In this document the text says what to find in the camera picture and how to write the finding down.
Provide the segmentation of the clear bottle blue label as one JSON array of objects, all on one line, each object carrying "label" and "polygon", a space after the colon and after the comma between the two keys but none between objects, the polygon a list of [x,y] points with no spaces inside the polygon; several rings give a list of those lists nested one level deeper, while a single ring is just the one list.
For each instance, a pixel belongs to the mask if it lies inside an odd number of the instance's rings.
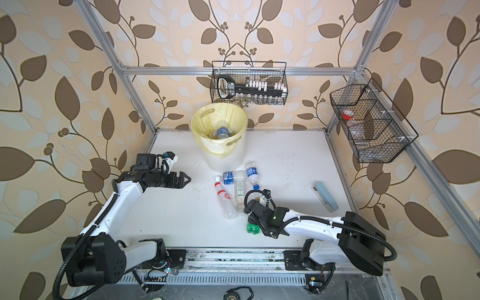
[{"label": "clear bottle blue label", "polygon": [[215,138],[217,140],[223,140],[230,138],[232,135],[234,135],[233,130],[230,128],[230,125],[227,121],[221,120],[216,124],[215,127]]}]

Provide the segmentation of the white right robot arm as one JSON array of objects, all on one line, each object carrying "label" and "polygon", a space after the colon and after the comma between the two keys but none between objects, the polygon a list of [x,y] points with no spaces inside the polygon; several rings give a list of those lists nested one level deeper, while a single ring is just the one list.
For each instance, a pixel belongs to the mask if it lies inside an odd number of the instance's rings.
[{"label": "white right robot arm", "polygon": [[313,271],[350,263],[364,273],[382,276],[384,263],[398,257],[385,235],[355,212],[343,217],[309,216],[256,200],[247,202],[244,212],[266,237],[306,238],[300,253],[289,260],[293,268]]}]

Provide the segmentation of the green soda bottle upright-lying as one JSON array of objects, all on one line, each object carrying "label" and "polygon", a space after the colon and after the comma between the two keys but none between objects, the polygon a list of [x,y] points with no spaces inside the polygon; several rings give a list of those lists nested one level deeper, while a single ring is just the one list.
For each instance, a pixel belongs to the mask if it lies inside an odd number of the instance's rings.
[{"label": "green soda bottle upright-lying", "polygon": [[246,231],[249,234],[258,235],[261,232],[261,228],[255,222],[248,221]]}]

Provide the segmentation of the clear bottle red cap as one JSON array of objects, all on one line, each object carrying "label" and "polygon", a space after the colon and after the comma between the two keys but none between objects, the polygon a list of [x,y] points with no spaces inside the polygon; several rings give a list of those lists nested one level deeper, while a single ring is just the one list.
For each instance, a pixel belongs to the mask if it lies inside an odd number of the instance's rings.
[{"label": "clear bottle red cap", "polygon": [[217,192],[217,199],[221,205],[224,217],[227,220],[235,219],[238,216],[238,212],[234,205],[234,202],[230,198],[230,195],[226,192],[220,182],[216,182],[214,186]]}]

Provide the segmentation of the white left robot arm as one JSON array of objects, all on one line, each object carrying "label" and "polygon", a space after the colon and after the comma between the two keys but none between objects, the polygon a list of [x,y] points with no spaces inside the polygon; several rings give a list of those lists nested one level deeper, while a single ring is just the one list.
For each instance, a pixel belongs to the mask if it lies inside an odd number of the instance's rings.
[{"label": "white left robot arm", "polygon": [[186,173],[172,170],[177,160],[171,151],[142,153],[129,171],[112,180],[113,193],[106,205],[78,236],[67,238],[61,246],[63,263],[52,287],[53,299],[62,299],[63,278],[71,287],[88,287],[78,296],[82,300],[104,285],[116,284],[127,273],[140,283],[136,268],[143,263],[160,270],[172,266],[163,239],[144,239],[126,246],[118,236],[131,208],[148,188],[179,190],[191,182]]}]

